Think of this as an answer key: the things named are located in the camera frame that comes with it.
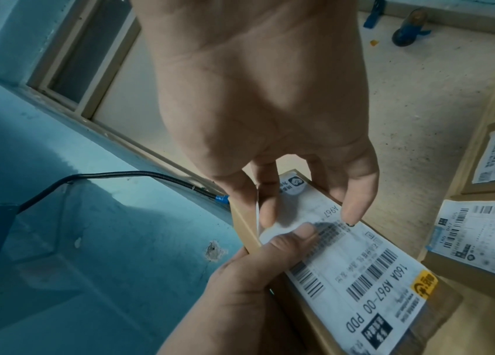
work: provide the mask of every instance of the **black cable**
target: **black cable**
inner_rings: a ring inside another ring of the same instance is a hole
[[[87,179],[109,179],[109,178],[121,178],[121,177],[132,177],[132,176],[146,176],[146,177],[151,177],[154,179],[160,179],[160,180],[165,180],[172,182],[174,184],[186,187],[188,189],[191,189],[195,192],[198,192],[201,195],[205,195],[206,197],[222,202],[222,203],[227,203],[228,199],[225,197],[217,196],[211,192],[208,192],[207,190],[200,188],[198,186],[195,186],[193,184],[190,184],[189,182],[183,181],[176,179],[174,177],[164,175],[164,174],[159,174],[159,173],[153,173],[152,171],[142,171],[142,170],[134,170],[134,171],[116,171],[112,173],[96,173],[96,174],[74,174],[70,176],[66,176],[65,178],[62,178],[52,184],[51,186],[47,187],[44,189],[42,192],[38,193],[35,197],[32,199],[26,201],[23,203],[18,210],[18,214],[21,212],[27,210],[37,202],[41,201],[43,198],[47,197],[50,195],[54,190],[59,188],[60,186],[67,184],[72,181],[77,181],[77,180],[87,180]]]

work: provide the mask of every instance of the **fingernail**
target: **fingernail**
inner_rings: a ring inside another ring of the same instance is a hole
[[[303,223],[294,230],[294,234],[300,239],[308,239],[316,234],[316,228],[312,223]]]

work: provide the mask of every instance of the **yellow sticker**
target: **yellow sticker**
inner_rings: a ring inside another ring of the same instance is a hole
[[[423,270],[411,285],[411,289],[419,296],[428,299],[437,283],[439,283],[439,280],[437,280],[436,276],[431,274],[429,270]]]

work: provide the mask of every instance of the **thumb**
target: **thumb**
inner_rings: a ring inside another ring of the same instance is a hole
[[[278,235],[258,251],[240,261],[244,280],[254,289],[262,289],[272,279],[301,261],[318,241],[318,231],[310,223],[304,223],[294,231]]]

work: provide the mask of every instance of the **blue wall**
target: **blue wall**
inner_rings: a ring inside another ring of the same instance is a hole
[[[10,84],[28,66],[16,72],[8,60],[33,66],[41,53],[3,45],[28,30],[9,26],[22,1],[0,0],[0,81]],[[16,90],[0,85],[0,202],[21,203],[74,173],[161,171]],[[229,222],[223,207],[149,178],[59,189],[18,217],[0,255],[0,354],[156,350],[240,248]],[[228,251],[216,263],[205,257],[213,240]]]

